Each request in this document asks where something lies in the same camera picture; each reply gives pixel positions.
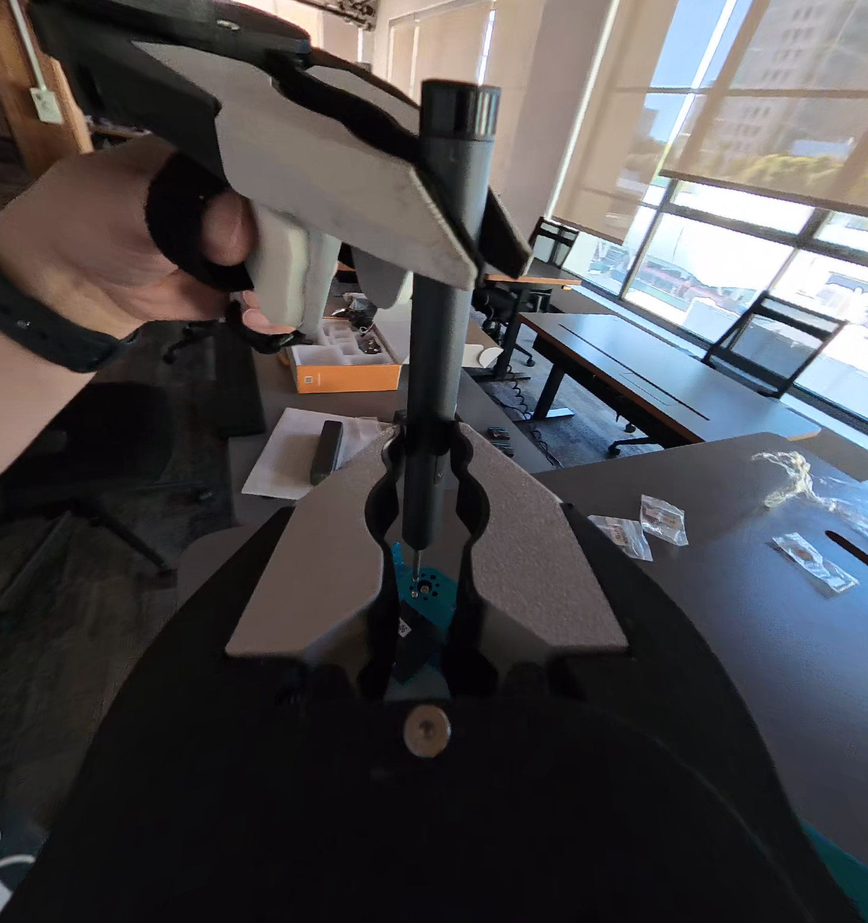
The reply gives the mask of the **black mesh back chair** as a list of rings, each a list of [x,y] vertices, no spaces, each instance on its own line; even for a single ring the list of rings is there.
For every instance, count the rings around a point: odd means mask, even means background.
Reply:
[[[569,225],[542,217],[534,225],[530,246],[534,260],[561,269],[574,247],[580,231]]]
[[[847,321],[759,294],[703,361],[764,397],[779,399],[845,329]]]

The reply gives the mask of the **dark grey electric screwdriver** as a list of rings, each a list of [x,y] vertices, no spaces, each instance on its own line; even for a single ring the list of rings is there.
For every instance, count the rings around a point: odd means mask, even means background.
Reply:
[[[420,159],[438,183],[449,218],[475,246],[486,211],[500,89],[445,79],[423,82]],[[451,448],[472,288],[425,277],[414,284],[405,417],[404,544],[418,581],[436,538],[442,477]]]

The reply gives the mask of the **dark desk wooden edge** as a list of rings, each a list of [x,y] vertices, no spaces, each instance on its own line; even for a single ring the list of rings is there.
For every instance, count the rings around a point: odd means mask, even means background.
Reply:
[[[791,441],[820,434],[818,423],[782,401],[616,315],[527,313],[519,318],[535,332],[533,351],[551,363],[532,421],[570,416],[552,409],[568,376],[645,434],[613,442],[609,456],[632,445],[669,449],[761,433]]]
[[[519,324],[521,324],[521,315],[523,313],[538,313],[542,309],[547,309],[553,290],[557,288],[570,288],[576,286],[579,282],[580,280],[576,276],[570,274],[564,269],[558,269],[548,265],[547,263],[543,263],[538,260],[532,260],[530,268],[523,271],[523,273],[518,277],[512,277],[495,269],[489,269],[486,271],[481,284],[475,289],[475,291],[480,287],[484,287],[490,284],[497,284],[499,287],[508,290],[512,285],[517,284],[532,286],[534,288],[534,294],[532,295],[531,302],[527,305],[527,310],[521,311],[517,316],[517,321]],[[507,381],[527,381],[529,379],[528,375],[521,375],[513,372],[513,375],[508,375],[508,377],[504,379],[492,378],[492,371],[496,360],[488,369],[484,371],[472,372],[471,376],[473,379],[480,384]]]

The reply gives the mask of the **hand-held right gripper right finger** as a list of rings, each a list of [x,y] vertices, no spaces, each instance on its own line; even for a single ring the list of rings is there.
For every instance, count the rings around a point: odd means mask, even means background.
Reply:
[[[465,423],[451,431],[451,469],[468,534],[444,644],[451,696],[491,696],[521,664],[625,655],[562,500]]]

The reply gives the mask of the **orange white cardboard box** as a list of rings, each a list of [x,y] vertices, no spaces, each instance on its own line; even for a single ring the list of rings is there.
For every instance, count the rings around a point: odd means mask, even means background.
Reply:
[[[312,339],[285,349],[301,394],[393,391],[410,359],[409,303],[368,318],[370,302],[346,295]]]

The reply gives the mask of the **black wristband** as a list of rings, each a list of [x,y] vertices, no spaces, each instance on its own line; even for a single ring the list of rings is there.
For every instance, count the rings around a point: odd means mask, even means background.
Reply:
[[[84,328],[21,291],[0,267],[0,334],[25,351],[77,374],[94,374],[120,358],[139,337],[118,340]]]

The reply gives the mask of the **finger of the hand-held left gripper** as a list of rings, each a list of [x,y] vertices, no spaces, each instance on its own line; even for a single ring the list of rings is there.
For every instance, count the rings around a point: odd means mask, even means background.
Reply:
[[[414,167],[447,227],[476,267],[515,278],[532,256],[525,236],[488,184],[501,89],[449,79],[424,82],[421,105],[370,72],[313,63],[319,111],[359,139]]]
[[[198,217],[218,179],[178,161],[149,187],[151,239],[213,288],[252,288],[260,307],[324,307],[341,243],[382,264],[398,294],[405,273],[460,292],[479,275],[475,243],[451,223],[420,169],[359,139],[335,118],[290,100],[253,63],[152,41],[135,47],[210,94],[224,181],[249,200],[258,245],[239,268],[196,252]]]

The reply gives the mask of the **crumpled clear plastic wrap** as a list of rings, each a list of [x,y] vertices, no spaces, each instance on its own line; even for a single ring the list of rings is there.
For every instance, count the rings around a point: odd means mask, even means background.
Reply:
[[[775,510],[801,500],[834,515],[868,540],[868,490],[861,484],[814,474],[810,462],[798,451],[759,452],[751,461],[771,463],[785,473],[780,486],[764,497],[765,509]]]

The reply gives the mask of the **small clear screw bag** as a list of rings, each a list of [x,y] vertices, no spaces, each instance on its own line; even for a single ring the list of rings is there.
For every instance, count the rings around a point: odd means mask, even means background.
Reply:
[[[640,525],[644,532],[673,547],[685,548],[689,545],[685,513],[669,502],[643,494],[640,503]]]
[[[800,533],[774,536],[771,544],[826,595],[841,595],[859,585],[857,578],[825,557]]]
[[[598,515],[591,515],[588,520],[628,558],[645,562],[654,560],[652,550],[640,522]]]

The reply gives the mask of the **beige roller blind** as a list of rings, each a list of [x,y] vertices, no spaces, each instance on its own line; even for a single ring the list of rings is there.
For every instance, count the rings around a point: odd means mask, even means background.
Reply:
[[[868,217],[868,1],[752,2],[662,174]]]
[[[664,147],[646,107],[675,1],[612,2],[566,148],[551,217],[624,243]]]

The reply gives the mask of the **large window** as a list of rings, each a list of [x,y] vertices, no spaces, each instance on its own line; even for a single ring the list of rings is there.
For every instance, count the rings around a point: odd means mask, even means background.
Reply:
[[[662,174],[751,3],[677,2],[645,104],[664,147],[626,238],[617,293],[707,342],[764,291],[845,319],[794,388],[868,424],[868,217]]]

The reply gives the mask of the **person's left hand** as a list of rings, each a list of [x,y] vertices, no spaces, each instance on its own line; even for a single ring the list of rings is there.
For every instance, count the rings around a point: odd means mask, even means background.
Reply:
[[[229,295],[179,270],[145,222],[151,180],[173,153],[146,136],[57,162],[0,212],[2,271],[57,315],[117,340],[152,321],[221,317]]]

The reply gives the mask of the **wooden pillar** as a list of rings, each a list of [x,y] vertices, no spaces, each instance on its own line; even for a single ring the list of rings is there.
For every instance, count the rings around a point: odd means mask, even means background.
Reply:
[[[39,121],[30,94],[35,86],[56,93],[64,124]],[[94,151],[85,117],[59,62],[39,46],[28,2],[0,1],[0,107],[31,177],[42,175],[61,159]]]

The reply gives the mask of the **blue toy robot arm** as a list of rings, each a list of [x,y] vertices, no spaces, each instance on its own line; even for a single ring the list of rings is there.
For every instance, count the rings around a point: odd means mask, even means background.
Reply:
[[[422,567],[417,575],[406,562],[400,542],[392,545],[398,600],[397,644],[392,680],[401,688],[429,667],[440,670],[440,657],[456,608],[456,583],[441,571]]]

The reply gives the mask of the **white paper sheet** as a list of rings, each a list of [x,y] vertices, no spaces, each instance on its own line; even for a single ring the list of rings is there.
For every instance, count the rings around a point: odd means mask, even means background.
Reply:
[[[345,428],[335,472],[391,428],[375,418],[287,408],[249,473],[242,494],[296,501],[311,491],[310,463],[326,419],[339,420]]]

